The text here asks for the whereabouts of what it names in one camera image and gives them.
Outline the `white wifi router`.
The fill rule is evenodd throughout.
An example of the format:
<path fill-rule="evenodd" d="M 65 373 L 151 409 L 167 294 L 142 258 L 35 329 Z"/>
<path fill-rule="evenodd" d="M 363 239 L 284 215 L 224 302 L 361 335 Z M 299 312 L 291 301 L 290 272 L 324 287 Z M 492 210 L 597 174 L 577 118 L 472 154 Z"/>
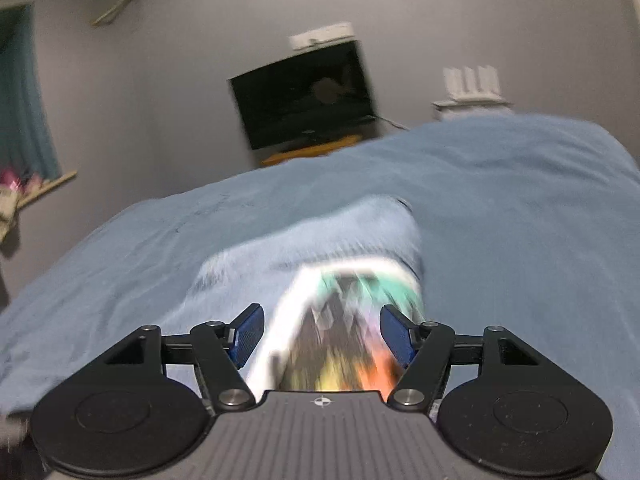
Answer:
<path fill-rule="evenodd" d="M 442 76 L 447 97 L 432 103 L 436 120 L 450 122 L 462 118 L 513 114 L 512 103 L 503 99 L 498 70 L 494 66 L 445 67 Z"/>

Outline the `teal window curtain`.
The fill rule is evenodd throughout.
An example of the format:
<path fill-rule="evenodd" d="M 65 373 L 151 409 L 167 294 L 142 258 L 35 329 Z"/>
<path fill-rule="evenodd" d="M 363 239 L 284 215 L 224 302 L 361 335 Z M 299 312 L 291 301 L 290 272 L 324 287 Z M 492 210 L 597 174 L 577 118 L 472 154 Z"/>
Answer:
<path fill-rule="evenodd" d="M 1 11 L 1 167 L 21 178 L 62 176 L 41 97 L 31 4 Z"/>

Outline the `pink item on sill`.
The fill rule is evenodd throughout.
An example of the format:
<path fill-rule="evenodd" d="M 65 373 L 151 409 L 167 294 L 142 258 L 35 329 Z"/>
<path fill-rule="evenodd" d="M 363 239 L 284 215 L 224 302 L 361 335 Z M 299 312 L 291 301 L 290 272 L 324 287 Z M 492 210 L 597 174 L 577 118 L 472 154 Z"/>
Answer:
<path fill-rule="evenodd" d="M 4 168 L 0 172 L 0 182 L 5 188 L 21 195 L 29 195 L 40 190 L 43 186 L 43 178 L 40 174 L 31 174 L 21 177 L 15 170 Z"/>

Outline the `black television screen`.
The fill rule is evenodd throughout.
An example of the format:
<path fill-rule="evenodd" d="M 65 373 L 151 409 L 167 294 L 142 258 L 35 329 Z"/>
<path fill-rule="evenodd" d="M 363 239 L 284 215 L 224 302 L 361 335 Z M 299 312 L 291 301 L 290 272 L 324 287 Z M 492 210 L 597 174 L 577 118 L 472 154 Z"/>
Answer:
<path fill-rule="evenodd" d="M 376 115 L 356 40 L 284 58 L 229 84 L 253 151 L 370 122 Z"/>

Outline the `blue fleece bed blanket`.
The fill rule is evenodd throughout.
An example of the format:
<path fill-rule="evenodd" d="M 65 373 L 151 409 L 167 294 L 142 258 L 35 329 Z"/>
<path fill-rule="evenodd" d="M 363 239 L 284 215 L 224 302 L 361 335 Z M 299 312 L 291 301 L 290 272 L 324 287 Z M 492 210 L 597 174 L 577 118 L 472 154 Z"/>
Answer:
<path fill-rule="evenodd" d="M 412 211 L 424 315 L 506 326 L 581 380 L 613 414 L 601 474 L 637 478 L 639 169 L 601 127 L 552 116 L 433 122 L 127 208 L 2 313 L 2 412 L 141 325 L 170 333 L 211 256 L 370 196 Z"/>

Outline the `white colourful printed t-shirt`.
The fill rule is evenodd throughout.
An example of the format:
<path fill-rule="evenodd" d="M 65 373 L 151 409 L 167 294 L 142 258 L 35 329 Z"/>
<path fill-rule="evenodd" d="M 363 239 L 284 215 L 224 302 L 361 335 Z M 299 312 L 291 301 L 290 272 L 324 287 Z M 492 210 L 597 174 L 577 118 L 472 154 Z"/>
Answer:
<path fill-rule="evenodd" d="M 386 398 L 402 373 L 381 334 L 388 304 L 413 322 L 424 320 L 420 280 L 395 259 L 304 264 L 266 315 L 247 385 L 258 398 L 268 390 L 374 390 Z"/>

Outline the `light blue denim jeans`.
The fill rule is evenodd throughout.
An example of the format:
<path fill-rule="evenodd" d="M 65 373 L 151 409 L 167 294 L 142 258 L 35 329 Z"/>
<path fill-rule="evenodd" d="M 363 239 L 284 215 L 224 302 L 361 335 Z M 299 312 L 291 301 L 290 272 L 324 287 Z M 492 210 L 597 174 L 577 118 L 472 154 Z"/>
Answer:
<path fill-rule="evenodd" d="M 420 245 L 405 203 L 366 197 L 211 256 L 163 326 L 179 333 L 260 304 L 266 319 L 260 342 L 283 348 L 306 318 L 319 335 L 344 326 L 360 337 L 378 334 L 386 304 L 421 322 Z"/>

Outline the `white box above television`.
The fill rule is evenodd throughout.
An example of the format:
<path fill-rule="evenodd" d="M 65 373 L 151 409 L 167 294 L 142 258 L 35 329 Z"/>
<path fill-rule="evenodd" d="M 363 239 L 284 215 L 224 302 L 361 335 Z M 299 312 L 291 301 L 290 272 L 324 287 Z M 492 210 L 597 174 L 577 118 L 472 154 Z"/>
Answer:
<path fill-rule="evenodd" d="M 289 36 L 288 42 L 294 51 L 303 51 L 354 37 L 355 31 L 352 24 L 341 22 Z"/>

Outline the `patterned cloth on sill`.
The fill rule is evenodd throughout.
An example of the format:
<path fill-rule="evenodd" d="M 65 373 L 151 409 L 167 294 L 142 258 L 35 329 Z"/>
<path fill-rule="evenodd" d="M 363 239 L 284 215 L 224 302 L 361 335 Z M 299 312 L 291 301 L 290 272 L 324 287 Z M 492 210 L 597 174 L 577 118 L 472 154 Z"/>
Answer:
<path fill-rule="evenodd" d="M 17 225 L 17 211 L 20 200 L 20 192 L 5 185 L 0 186 L 0 243 Z"/>

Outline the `yellow television stand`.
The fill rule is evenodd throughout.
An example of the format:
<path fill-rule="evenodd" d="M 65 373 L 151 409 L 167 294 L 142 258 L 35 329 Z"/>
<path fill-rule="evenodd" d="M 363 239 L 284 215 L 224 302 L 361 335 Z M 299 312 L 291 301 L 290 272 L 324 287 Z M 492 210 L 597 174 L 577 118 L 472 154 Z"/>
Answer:
<path fill-rule="evenodd" d="M 260 162 L 260 166 L 272 167 L 280 165 L 282 164 L 282 162 L 288 162 L 292 159 L 316 158 L 326 156 L 336 151 L 342 150 L 343 148 L 351 148 L 352 146 L 359 144 L 362 140 L 363 136 L 360 136 L 360 134 L 343 136 L 340 140 L 311 145 L 307 146 L 306 148 L 298 148 L 297 150 L 270 155 Z"/>

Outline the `wooden window sill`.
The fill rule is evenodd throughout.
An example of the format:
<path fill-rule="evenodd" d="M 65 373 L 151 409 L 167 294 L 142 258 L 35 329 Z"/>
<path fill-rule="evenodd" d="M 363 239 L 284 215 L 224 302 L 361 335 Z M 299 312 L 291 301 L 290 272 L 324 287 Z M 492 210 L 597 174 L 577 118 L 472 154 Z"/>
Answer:
<path fill-rule="evenodd" d="M 61 177 L 44 182 L 40 188 L 37 188 L 35 191 L 32 191 L 28 194 L 25 194 L 21 197 L 21 199 L 17 202 L 17 209 L 23 209 L 28 205 L 35 203 L 37 200 L 40 200 L 41 197 L 47 195 L 48 193 L 60 188 L 63 185 L 66 185 L 68 182 L 73 181 L 78 175 L 78 171 L 70 171 L 63 174 Z"/>

